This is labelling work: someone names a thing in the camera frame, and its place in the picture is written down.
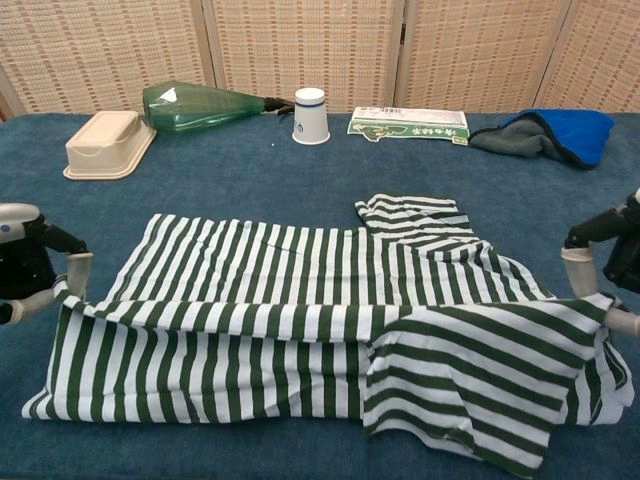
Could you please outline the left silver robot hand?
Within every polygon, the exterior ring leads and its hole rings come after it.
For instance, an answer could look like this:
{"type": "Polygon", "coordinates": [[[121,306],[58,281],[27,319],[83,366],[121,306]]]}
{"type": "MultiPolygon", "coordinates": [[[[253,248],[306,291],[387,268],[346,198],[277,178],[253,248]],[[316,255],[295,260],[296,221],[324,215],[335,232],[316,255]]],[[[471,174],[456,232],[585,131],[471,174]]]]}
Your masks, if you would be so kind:
{"type": "Polygon", "coordinates": [[[51,224],[39,208],[1,205],[1,323],[14,325],[54,302],[56,281],[48,251],[67,258],[67,285],[85,295],[93,254],[84,241],[51,224]]]}

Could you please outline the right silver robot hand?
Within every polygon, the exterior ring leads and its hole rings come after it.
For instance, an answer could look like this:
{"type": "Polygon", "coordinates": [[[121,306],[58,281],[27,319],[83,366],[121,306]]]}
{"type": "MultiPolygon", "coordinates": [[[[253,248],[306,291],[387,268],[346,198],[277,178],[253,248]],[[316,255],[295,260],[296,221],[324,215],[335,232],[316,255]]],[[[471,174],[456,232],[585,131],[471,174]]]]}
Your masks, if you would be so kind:
{"type": "Polygon", "coordinates": [[[634,192],[616,208],[571,227],[561,249],[573,293],[587,297],[598,292],[591,245],[614,238],[616,243],[603,269],[616,286],[639,291],[639,193],[634,192]]]}

